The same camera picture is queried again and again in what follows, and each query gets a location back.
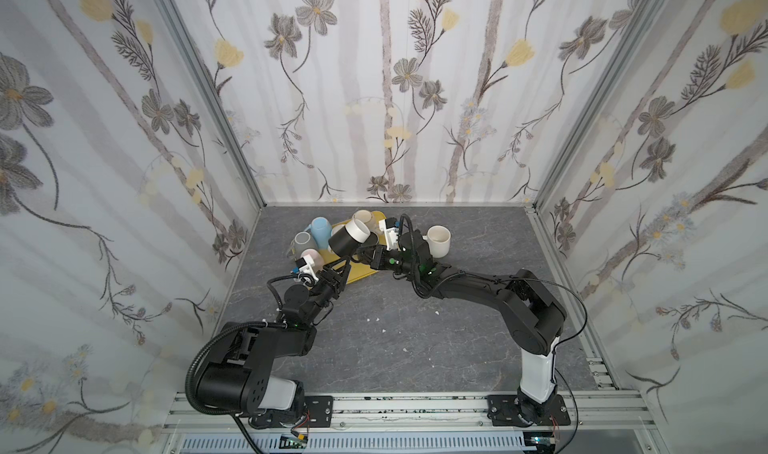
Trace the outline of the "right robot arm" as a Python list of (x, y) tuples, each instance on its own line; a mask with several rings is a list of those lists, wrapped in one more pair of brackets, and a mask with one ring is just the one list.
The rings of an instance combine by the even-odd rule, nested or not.
[(374, 270), (389, 270), (408, 280), (424, 299), (456, 299), (498, 312), (521, 349), (522, 374), (516, 409), (530, 426), (552, 416), (558, 395), (555, 351), (567, 320), (563, 305), (531, 271), (494, 276), (472, 273), (435, 261), (424, 240), (401, 238), (400, 246), (361, 247), (356, 259)]

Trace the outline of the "white speckled mug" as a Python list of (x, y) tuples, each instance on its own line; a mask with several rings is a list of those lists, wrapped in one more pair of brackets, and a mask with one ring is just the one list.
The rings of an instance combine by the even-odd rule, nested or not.
[(448, 228), (440, 225), (432, 226), (423, 236), (429, 252), (434, 259), (445, 258), (450, 251), (452, 235)]

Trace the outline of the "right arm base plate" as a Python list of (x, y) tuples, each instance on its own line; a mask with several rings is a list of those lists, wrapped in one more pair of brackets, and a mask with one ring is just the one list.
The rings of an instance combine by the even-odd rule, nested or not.
[(544, 404), (516, 394), (488, 395), (487, 417), (494, 427), (562, 427), (572, 424), (563, 397), (555, 394)]

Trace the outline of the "grey mug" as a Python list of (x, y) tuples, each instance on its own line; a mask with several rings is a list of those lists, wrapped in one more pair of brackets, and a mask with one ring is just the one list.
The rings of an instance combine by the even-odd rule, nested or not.
[(293, 239), (289, 244), (289, 248), (286, 252), (286, 255), (290, 259), (297, 260), (302, 257), (302, 253), (304, 251), (308, 249), (316, 249), (316, 248), (317, 248), (317, 245), (312, 235), (307, 231), (302, 231), (297, 233), (293, 237)]

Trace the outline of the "aluminium mounting rail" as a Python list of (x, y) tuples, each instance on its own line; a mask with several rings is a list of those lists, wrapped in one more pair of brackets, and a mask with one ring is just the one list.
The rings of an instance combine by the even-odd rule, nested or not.
[[(572, 424), (556, 426), (566, 434), (573, 429), (641, 430), (656, 423), (636, 391), (561, 391)], [(395, 431), (490, 431), (487, 394), (443, 393), (347, 393), (333, 395), (331, 425), (302, 428), (315, 432)]]

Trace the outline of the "black and white mug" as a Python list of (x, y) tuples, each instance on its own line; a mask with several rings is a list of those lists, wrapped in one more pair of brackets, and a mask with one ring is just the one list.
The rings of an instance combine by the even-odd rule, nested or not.
[(329, 239), (329, 249), (339, 258), (351, 257), (369, 238), (371, 232), (361, 221), (352, 219)]

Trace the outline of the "yellow tray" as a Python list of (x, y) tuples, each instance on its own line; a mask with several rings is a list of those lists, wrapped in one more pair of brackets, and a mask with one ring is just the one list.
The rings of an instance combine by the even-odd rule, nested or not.
[[(371, 221), (367, 223), (368, 227), (372, 227), (371, 234), (372, 237), (369, 238), (369, 241), (367, 244), (381, 244), (385, 245), (384, 237), (382, 232), (378, 228), (378, 224), (380, 221), (383, 221), (386, 218), (383, 212), (381, 211), (372, 211), (371, 212)], [(336, 223), (332, 226), (331, 233), (336, 234), (338, 231), (342, 230), (343, 227), (349, 222), (349, 219)], [(338, 256), (330, 249), (321, 249), (319, 251), (320, 255), (323, 258), (323, 261), (325, 264), (329, 264), (333, 261), (336, 261), (338, 259)], [(351, 268), (351, 272), (348, 278), (348, 283), (351, 284), (353, 282), (362, 280), (364, 278), (370, 277), (375, 274), (375, 271), (368, 267), (367, 265), (354, 263)]]

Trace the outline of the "beige mug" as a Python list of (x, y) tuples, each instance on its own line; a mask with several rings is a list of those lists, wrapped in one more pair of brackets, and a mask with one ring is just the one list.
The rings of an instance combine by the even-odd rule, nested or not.
[(358, 210), (353, 214), (352, 219), (363, 223), (371, 233), (379, 234), (379, 221), (373, 212), (368, 210)]

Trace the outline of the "light blue mug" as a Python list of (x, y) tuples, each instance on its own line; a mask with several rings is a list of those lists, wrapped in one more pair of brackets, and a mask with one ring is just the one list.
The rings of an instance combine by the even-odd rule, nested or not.
[(307, 226), (307, 231), (313, 238), (318, 250), (327, 250), (332, 237), (332, 224), (325, 217), (316, 217)]

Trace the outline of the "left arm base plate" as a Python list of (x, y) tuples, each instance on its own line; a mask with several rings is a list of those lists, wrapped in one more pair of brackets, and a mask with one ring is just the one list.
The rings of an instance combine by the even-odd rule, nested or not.
[(300, 395), (287, 410), (261, 410), (248, 423), (254, 429), (328, 428), (331, 425), (333, 401), (332, 396)]

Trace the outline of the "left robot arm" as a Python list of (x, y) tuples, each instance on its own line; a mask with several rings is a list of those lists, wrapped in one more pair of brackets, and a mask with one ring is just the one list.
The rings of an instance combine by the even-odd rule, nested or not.
[(352, 268), (343, 257), (316, 274), (269, 279), (278, 304), (274, 321), (227, 323), (196, 354), (186, 373), (187, 401), (197, 412), (236, 420), (264, 416), (281, 423), (306, 416), (302, 383), (272, 375), (276, 359), (309, 353), (317, 317), (344, 291)]

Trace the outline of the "pink mug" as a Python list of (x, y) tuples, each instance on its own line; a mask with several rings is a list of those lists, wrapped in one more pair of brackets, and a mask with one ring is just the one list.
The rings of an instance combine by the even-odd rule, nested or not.
[(321, 270), (325, 265), (323, 256), (316, 249), (306, 249), (301, 253), (301, 259), (313, 271)]

